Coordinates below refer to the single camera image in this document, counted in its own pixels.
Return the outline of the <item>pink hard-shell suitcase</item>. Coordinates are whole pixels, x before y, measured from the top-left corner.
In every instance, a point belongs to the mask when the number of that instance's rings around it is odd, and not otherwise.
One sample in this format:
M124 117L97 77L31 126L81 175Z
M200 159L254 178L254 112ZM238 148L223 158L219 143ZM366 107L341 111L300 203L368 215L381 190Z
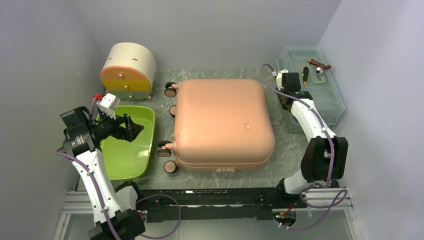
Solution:
M276 140L259 81L188 79L166 83L164 94L176 99L173 138L158 143L158 156L174 156L165 172L255 170L272 158Z

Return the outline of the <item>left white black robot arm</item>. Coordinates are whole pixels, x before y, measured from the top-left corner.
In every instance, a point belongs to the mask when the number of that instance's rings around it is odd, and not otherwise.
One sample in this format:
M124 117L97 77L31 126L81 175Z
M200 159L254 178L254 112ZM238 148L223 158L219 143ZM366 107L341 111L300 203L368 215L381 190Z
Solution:
M131 116L100 113L92 120L85 106L60 115L66 128L65 140L56 152L71 160L82 179L93 211L91 240L133 240L145 232L144 221L137 209L144 196L134 184L115 191L107 174L101 141L108 137L132 142L144 130Z

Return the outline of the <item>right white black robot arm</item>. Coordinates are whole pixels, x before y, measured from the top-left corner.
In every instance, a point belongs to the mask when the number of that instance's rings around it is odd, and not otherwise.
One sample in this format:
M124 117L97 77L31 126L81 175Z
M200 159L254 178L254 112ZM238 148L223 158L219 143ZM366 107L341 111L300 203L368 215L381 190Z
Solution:
M276 203L287 208L295 201L295 194L315 186L327 188L344 176L349 144L324 122L312 95L301 90L299 73L282 70L275 80L282 108L297 119L308 140L300 169L285 178L284 189L275 194Z

